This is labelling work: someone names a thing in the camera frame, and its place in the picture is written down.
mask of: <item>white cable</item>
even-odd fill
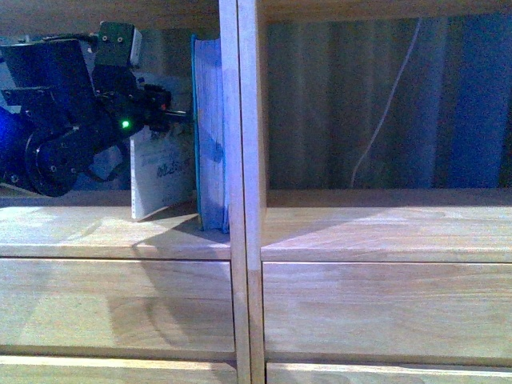
[[[414,36],[412,40],[410,41],[409,49],[407,51],[407,54],[403,60],[402,66],[400,67],[400,70],[398,71],[397,78],[394,80],[393,88],[391,89],[390,96],[387,99],[386,108],[384,109],[384,113],[382,114],[380,122],[378,122],[377,129],[374,132],[374,135],[372,136],[370,142],[368,143],[368,146],[366,147],[365,151],[363,152],[362,156],[359,158],[358,163],[354,167],[354,171],[352,172],[352,179],[350,180],[350,188],[354,188],[355,184],[355,178],[358,174],[359,167],[361,166],[362,161],[365,159],[365,157],[368,155],[368,152],[370,152],[370,149],[372,145],[374,144],[375,139],[377,138],[378,132],[382,128],[382,124],[384,124],[384,121],[386,120],[387,114],[390,111],[391,102],[393,101],[394,93],[397,90],[398,83],[400,82],[400,78],[402,77],[403,71],[407,66],[407,63],[409,62],[410,56],[413,53],[414,46],[416,45],[416,40],[418,40],[418,34],[422,26],[422,18],[418,19],[418,23],[416,24],[416,31],[414,32]]]

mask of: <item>blue curtain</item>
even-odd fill
[[[269,28],[271,188],[348,187],[415,26]],[[506,184],[511,90],[511,16],[423,20],[356,187],[497,187],[500,174]]]

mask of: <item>light wood surface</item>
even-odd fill
[[[268,364],[268,384],[508,384],[512,370]]]
[[[0,259],[0,350],[234,360],[228,262]]]
[[[270,22],[332,22],[512,12],[507,0],[264,0]]]
[[[225,363],[0,356],[9,384],[236,384]]]
[[[238,61],[237,0],[220,0],[222,86],[226,132],[227,174],[230,177],[231,278],[234,339],[239,384],[250,384],[249,302],[247,294],[246,215],[243,195],[242,116]]]
[[[512,262],[512,190],[272,191],[265,261]]]
[[[270,359],[512,364],[512,264],[263,265]]]
[[[140,30],[218,25],[216,0],[4,0],[0,35],[97,32],[101,21],[130,22]]]
[[[0,255],[33,258],[230,258],[229,236],[200,231],[193,205],[135,222],[124,197],[0,198]],[[92,204],[120,206],[91,206]]]
[[[265,382],[260,249],[266,211],[266,26],[260,0],[238,0],[238,45],[253,383]]]

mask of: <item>book cover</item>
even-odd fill
[[[150,84],[170,90],[174,108],[188,108],[189,79],[150,74],[143,77]],[[146,126],[130,138],[130,156],[132,218],[142,220],[194,198],[194,135],[190,126],[174,124],[166,133],[153,132]]]

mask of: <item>robotic arm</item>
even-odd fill
[[[80,40],[97,50],[92,83]],[[94,156],[118,146],[144,126],[165,131],[190,116],[169,110],[170,93],[138,84],[142,36],[131,24],[103,22],[96,36],[61,35],[0,46],[15,89],[0,108],[0,183],[57,197],[69,192]]]

